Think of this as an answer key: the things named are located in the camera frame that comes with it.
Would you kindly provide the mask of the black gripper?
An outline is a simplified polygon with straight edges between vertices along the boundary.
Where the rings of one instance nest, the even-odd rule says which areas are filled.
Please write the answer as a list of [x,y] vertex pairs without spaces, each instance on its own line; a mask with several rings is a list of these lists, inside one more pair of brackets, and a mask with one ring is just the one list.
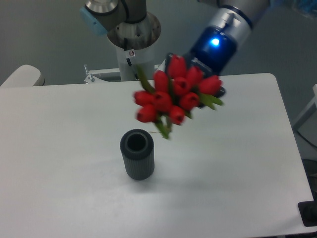
[[[197,65],[204,72],[219,75],[229,60],[237,51],[237,42],[232,37],[227,36],[214,26],[207,27],[200,35],[189,52],[183,56],[187,65]],[[168,53],[164,60],[164,65],[169,65],[173,53]],[[198,108],[216,108],[223,106],[221,97],[226,94],[226,90],[220,87],[215,95],[199,93]]]

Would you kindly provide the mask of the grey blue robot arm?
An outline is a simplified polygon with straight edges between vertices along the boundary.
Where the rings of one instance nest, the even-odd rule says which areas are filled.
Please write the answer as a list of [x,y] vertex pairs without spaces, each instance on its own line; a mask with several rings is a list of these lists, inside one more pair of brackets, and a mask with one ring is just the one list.
[[[221,73],[270,7],[270,1],[210,0],[208,4],[217,11],[184,58],[188,66],[197,66],[205,76],[212,76]],[[107,35],[116,48],[122,81],[139,79],[137,66],[152,78],[153,47],[161,25],[147,11],[144,0],[88,0],[80,14],[96,35]]]

